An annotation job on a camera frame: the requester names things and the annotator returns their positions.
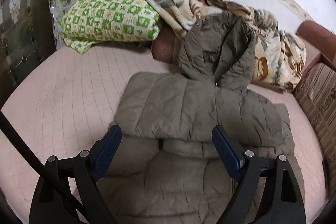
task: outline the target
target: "green checkered pillow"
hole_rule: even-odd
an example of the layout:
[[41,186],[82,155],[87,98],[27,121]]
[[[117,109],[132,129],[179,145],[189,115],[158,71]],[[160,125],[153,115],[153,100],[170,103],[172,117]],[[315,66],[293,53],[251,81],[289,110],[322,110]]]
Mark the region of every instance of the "green checkered pillow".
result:
[[159,14],[145,0],[78,0],[63,16],[65,43],[83,54],[106,41],[152,41]]

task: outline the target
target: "jacket hood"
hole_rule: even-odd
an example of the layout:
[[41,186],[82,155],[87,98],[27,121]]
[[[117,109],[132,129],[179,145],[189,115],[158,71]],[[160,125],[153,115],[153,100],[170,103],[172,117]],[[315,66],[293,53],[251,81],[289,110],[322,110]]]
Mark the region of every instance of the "jacket hood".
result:
[[219,87],[247,88],[253,75],[256,37],[238,15],[204,17],[188,32],[179,52],[187,77]]

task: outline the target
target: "patterned cushion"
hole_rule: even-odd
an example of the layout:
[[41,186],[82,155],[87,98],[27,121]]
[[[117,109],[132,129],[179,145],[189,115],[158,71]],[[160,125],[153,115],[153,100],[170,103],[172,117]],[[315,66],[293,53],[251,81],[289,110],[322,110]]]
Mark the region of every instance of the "patterned cushion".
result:
[[82,54],[105,41],[155,40],[159,19],[145,0],[78,0],[61,25],[65,43]]
[[336,191],[336,72],[315,65],[298,85],[295,98],[314,128],[328,161],[329,196]]

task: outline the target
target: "striped upholstery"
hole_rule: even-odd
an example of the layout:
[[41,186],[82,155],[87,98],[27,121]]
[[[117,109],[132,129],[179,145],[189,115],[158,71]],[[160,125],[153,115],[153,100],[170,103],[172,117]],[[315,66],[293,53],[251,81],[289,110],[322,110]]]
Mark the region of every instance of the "striped upholstery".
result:
[[328,160],[329,196],[336,190],[336,72],[323,63],[315,65],[295,91]]

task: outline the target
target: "black cable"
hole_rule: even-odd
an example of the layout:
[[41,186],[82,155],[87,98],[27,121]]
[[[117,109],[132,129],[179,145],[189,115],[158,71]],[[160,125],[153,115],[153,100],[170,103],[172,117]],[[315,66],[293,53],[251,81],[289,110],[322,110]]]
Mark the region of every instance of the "black cable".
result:
[[0,130],[5,134],[8,140],[21,154],[21,156],[29,163],[29,165],[46,181],[48,181],[52,187],[63,196],[71,205],[73,205],[84,217],[86,217],[84,206],[75,198],[75,196],[69,193],[44,167],[40,160],[26,145],[23,139],[19,136],[16,130],[12,127],[11,123],[7,120],[5,115],[0,111]]

